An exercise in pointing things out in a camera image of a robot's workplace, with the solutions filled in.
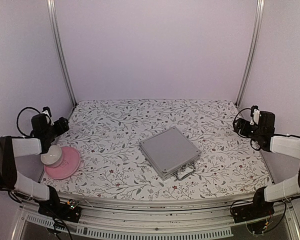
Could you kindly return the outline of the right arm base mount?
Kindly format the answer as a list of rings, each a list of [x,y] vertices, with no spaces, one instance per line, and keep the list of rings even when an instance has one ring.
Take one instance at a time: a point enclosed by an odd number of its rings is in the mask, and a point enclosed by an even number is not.
[[[235,223],[241,223],[270,216],[274,213],[274,203],[256,203],[248,200],[235,200],[229,208]]]

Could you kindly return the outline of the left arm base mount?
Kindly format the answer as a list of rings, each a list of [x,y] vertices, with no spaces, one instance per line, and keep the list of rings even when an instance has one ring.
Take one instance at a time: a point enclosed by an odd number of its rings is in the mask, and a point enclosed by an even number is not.
[[[61,202],[58,195],[50,194],[46,201],[38,201],[38,213],[59,220],[78,223],[81,217],[82,208],[79,202],[69,199],[66,202]]]

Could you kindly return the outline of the aluminium poker case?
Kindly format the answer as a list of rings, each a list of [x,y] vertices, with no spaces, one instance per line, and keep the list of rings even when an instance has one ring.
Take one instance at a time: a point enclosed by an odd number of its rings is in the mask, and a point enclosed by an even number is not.
[[[171,177],[182,181],[194,174],[202,153],[175,126],[141,140],[139,149],[163,181]]]

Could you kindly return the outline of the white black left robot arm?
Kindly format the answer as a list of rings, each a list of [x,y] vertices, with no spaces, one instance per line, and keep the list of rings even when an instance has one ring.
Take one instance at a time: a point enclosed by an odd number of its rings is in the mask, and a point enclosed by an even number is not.
[[[16,158],[48,153],[56,138],[70,129],[69,121],[64,117],[54,121],[48,106],[42,111],[31,106],[22,109],[23,112],[26,110],[36,112],[31,118],[31,132],[27,134],[21,131],[20,136],[0,137],[0,191],[7,192],[19,204],[23,199],[33,200],[53,217],[60,217],[65,210],[56,189],[20,173],[16,167]]]

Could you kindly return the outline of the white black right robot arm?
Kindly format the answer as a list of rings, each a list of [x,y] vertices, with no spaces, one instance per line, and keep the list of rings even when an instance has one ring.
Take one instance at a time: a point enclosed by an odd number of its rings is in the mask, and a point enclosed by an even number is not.
[[[255,151],[261,151],[273,178],[271,185],[254,193],[248,213],[259,218],[275,202],[300,198],[300,136],[275,131],[275,114],[261,111],[258,106],[246,108],[249,119],[234,117],[234,132],[247,139]]]

